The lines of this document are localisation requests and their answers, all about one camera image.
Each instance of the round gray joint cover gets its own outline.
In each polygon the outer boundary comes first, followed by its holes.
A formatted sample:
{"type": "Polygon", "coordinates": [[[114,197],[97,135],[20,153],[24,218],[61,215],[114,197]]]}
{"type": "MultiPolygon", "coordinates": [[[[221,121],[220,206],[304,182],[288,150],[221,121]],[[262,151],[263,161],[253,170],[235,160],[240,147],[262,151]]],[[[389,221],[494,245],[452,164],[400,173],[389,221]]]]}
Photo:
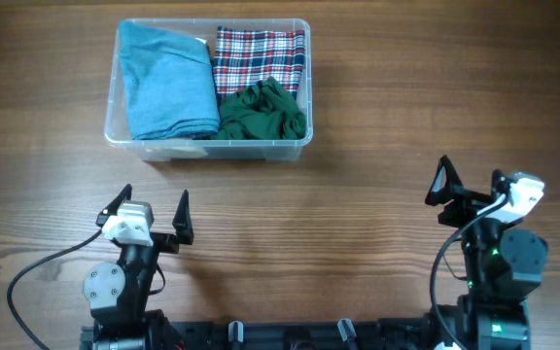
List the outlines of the round gray joint cover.
{"type": "Polygon", "coordinates": [[[84,280],[84,296],[89,301],[89,308],[116,306],[124,281],[124,271],[115,263],[103,262],[91,268],[84,280]]]}

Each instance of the wooden table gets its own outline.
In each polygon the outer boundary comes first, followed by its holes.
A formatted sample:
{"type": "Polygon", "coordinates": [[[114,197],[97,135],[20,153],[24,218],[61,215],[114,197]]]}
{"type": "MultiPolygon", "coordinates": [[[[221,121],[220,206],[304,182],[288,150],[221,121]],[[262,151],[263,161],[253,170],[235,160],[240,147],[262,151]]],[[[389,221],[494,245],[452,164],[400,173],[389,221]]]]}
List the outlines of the wooden table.
{"type": "MultiPolygon", "coordinates": [[[[90,236],[126,183],[163,230],[191,192],[194,245],[159,259],[167,287],[149,301],[170,320],[420,316],[452,232],[423,204],[443,154],[475,190],[497,167],[547,183],[523,224],[550,245],[529,303],[534,348],[560,349],[559,2],[0,7],[0,349],[33,348],[6,305],[10,280],[90,236]],[[114,34],[131,17],[306,19],[315,136],[301,160],[149,164],[108,147],[114,34]]],[[[51,348],[78,346],[92,321],[83,278],[118,253],[99,238],[17,285],[51,348]]],[[[463,268],[458,250],[449,258],[463,268]]],[[[444,270],[438,281],[440,302],[465,292],[444,270]]]]}

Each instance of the plastic bin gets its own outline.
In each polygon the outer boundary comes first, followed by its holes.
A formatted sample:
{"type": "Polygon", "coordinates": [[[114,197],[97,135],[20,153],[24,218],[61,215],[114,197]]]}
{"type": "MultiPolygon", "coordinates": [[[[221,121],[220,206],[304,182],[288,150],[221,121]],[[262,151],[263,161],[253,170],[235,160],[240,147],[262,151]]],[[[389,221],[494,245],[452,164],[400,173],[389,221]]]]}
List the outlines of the plastic bin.
{"type": "Polygon", "coordinates": [[[109,85],[105,138],[118,148],[126,149],[145,161],[166,161],[174,158],[264,158],[267,160],[298,160],[301,149],[313,136],[312,81],[310,63],[310,26],[303,19],[232,19],[232,18],[135,18],[133,21],[206,40],[215,53],[219,25],[241,30],[273,30],[305,32],[306,57],[297,91],[297,105],[306,116],[306,136],[301,140],[131,140],[126,119],[123,72],[119,52],[119,33],[116,33],[112,79],[109,85]]]}

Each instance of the folded clothing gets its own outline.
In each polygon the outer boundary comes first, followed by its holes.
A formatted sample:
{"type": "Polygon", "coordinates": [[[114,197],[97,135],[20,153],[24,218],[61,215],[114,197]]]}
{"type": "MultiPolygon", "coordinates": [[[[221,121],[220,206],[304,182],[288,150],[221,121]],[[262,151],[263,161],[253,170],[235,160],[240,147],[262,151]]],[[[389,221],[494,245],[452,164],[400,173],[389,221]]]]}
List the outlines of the folded clothing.
{"type": "Polygon", "coordinates": [[[227,97],[220,105],[222,125],[212,140],[298,140],[305,116],[295,99],[273,77],[227,97]]]}
{"type": "Polygon", "coordinates": [[[305,57],[303,30],[292,33],[218,27],[213,78],[218,100],[273,77],[298,95],[305,57]]]}
{"type": "Polygon", "coordinates": [[[211,57],[187,35],[118,24],[126,117],[133,140],[203,137],[217,133],[211,57]]]}

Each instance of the plaid cloth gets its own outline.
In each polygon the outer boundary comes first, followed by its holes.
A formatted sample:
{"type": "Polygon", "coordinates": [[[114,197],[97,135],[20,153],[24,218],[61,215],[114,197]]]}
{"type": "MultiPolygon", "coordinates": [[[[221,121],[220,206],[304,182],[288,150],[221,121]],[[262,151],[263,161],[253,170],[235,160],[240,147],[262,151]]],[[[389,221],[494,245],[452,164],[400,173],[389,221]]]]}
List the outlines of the plaid cloth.
{"type": "Polygon", "coordinates": [[[303,30],[293,33],[218,27],[213,78],[218,100],[273,77],[298,96],[305,58],[303,30]]]}

